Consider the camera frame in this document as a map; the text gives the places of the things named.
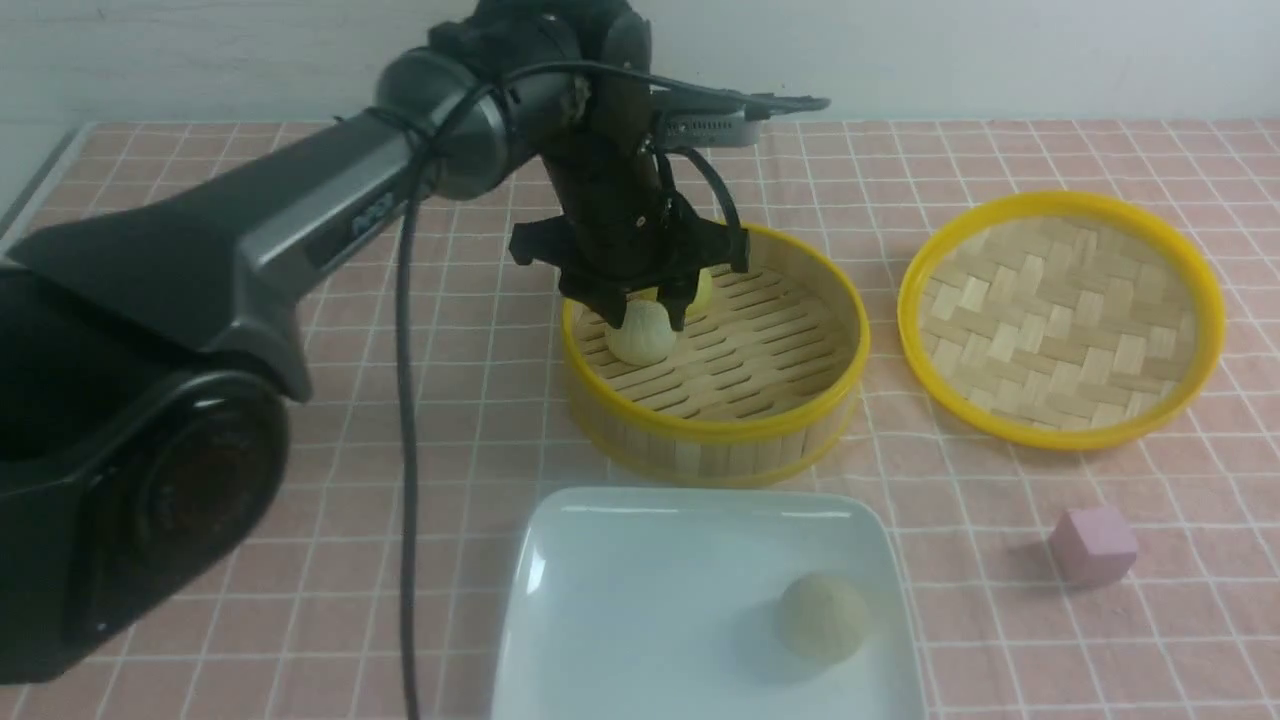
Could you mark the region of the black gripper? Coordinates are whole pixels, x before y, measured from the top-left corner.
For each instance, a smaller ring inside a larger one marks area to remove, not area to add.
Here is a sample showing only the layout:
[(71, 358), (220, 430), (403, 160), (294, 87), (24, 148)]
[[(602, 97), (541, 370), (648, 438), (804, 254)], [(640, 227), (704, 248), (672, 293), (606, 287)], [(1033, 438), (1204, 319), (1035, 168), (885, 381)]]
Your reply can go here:
[(628, 293), (657, 287), (672, 331), (684, 331), (699, 272), (749, 268), (748, 232), (723, 178), (700, 149), (658, 149), (652, 92), (712, 96), (735, 91), (620, 76), (579, 77), (579, 114), (535, 149), (561, 206), (558, 217), (518, 223), (509, 255), (559, 272), (559, 291), (621, 329)]

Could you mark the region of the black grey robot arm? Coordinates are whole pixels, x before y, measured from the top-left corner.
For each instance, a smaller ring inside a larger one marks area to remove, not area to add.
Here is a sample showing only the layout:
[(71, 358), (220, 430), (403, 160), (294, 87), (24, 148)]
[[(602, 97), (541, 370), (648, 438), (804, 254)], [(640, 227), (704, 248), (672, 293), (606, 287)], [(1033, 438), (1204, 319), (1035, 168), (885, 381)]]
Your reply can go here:
[(168, 199), (49, 225), (3, 268), (3, 684), (50, 682), (218, 565), (285, 477), (312, 396), (297, 309), (426, 199), (479, 199), (540, 158), (562, 213), (520, 265), (611, 324), (654, 288), (681, 329), (748, 232), (700, 218), (659, 122), (707, 88), (649, 74), (626, 1), (480, 1), (374, 104)]

